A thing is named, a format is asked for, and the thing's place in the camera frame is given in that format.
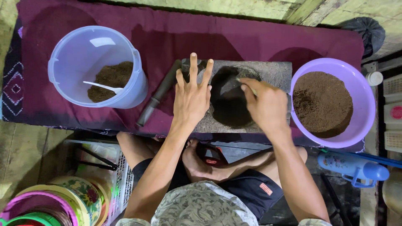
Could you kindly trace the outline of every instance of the pink plastic container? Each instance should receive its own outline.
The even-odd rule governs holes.
[[[72,225],[78,226],[77,216],[70,205],[64,199],[45,191],[30,191],[15,197],[0,213],[0,218],[9,221],[38,206],[48,206],[54,210],[63,211],[70,217]]]
[[[300,131],[312,141],[329,148],[345,148],[362,140],[369,132],[375,118],[375,99],[365,77],[356,68],[341,60],[332,58],[312,60],[299,68],[293,76],[290,88],[291,96],[297,79],[309,72],[325,72],[342,80],[352,97],[353,115],[349,126],[343,133],[332,138],[322,139],[304,128],[297,118],[292,103],[291,116]]]

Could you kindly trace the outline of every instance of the brown powder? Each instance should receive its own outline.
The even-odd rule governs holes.
[[[344,83],[325,72],[309,72],[297,80],[293,106],[302,125],[319,138],[344,132],[353,114],[352,98]]]
[[[104,66],[96,75],[94,82],[113,88],[124,88],[132,72],[133,62],[129,61],[124,61],[114,66]],[[91,86],[88,89],[88,97],[94,103],[105,101],[115,95],[115,92],[98,86]]]

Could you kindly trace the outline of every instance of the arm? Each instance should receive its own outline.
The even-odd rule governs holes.
[[[274,147],[279,179],[286,201],[296,219],[319,218],[329,222],[324,199],[293,144],[286,122],[287,96],[265,82],[242,79],[247,108]]]
[[[209,108],[213,60],[209,60],[203,81],[197,84],[197,55],[190,57],[190,82],[183,79],[181,70],[176,73],[176,96],[170,131],[129,198],[124,218],[151,221],[155,210],[165,196],[185,142]]]

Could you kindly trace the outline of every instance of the white plastic spoon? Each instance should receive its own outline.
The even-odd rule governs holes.
[[[113,87],[110,87],[110,86],[104,86],[104,85],[101,85],[101,84],[98,84],[98,83],[93,83],[93,82],[84,81],[84,83],[88,83],[88,84],[91,84],[91,85],[94,85],[94,86],[98,86],[98,87],[102,87],[102,88],[111,90],[111,91],[115,92],[115,94],[118,94],[120,91],[123,90],[123,88],[113,88]]]

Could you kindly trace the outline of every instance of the hand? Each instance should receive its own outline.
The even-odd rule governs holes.
[[[209,109],[211,86],[208,85],[211,78],[213,60],[208,60],[201,84],[197,84],[197,55],[190,56],[190,82],[186,83],[181,69],[176,72],[176,96],[173,106],[173,122],[171,127],[182,127],[192,132],[195,126],[204,117]]]
[[[279,130],[288,128],[286,122],[287,96],[277,87],[251,78],[241,78],[240,82],[247,99],[247,109],[252,119],[271,140]]]

